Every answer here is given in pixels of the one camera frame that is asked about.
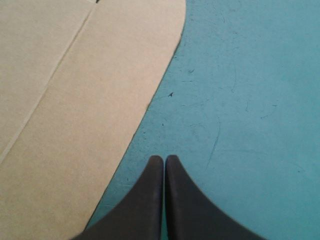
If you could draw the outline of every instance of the floor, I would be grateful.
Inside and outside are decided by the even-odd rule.
[[[150,155],[177,154],[254,232],[320,239],[319,13],[317,0],[187,0],[181,43],[89,226]]]

